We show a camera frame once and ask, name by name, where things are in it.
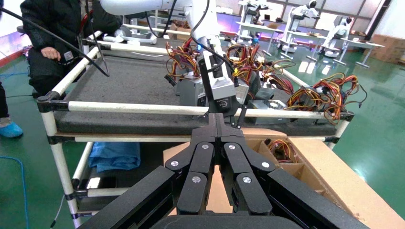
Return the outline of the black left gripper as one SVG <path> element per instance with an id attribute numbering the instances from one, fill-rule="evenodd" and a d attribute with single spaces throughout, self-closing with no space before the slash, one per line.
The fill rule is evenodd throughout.
<path id="1" fill-rule="evenodd" d="M 210 58 L 199 60 L 199 67 L 205 94 L 208 101 L 209 113 L 222 113 L 224 115 L 234 115 L 241 109 L 235 127 L 240 129 L 245 120 L 247 106 L 239 104 L 236 98 L 234 82 L 229 77 L 229 71 L 224 64 L 218 65 L 213 71 L 211 69 Z"/>

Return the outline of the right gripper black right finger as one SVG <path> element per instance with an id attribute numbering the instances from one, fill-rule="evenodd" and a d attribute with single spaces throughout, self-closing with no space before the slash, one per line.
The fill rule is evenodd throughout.
<path id="1" fill-rule="evenodd" d="M 218 115 L 220 170 L 234 213 L 249 229 L 363 229 L 365 225 L 250 148 Z"/>

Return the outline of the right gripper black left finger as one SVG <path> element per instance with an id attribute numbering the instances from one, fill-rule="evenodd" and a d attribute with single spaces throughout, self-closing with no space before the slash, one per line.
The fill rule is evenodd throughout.
<path id="1" fill-rule="evenodd" d="M 105 206 L 82 229 L 151 229 L 174 209 L 198 215 L 206 210 L 214 171 L 215 120 L 193 130 L 188 147 Z"/>

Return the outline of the seated person's bare hand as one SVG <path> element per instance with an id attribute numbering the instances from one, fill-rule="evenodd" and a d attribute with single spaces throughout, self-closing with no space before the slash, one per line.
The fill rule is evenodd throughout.
<path id="1" fill-rule="evenodd" d="M 53 47 L 45 47 L 41 49 L 43 57 L 51 60 L 61 60 L 61 54 Z"/>

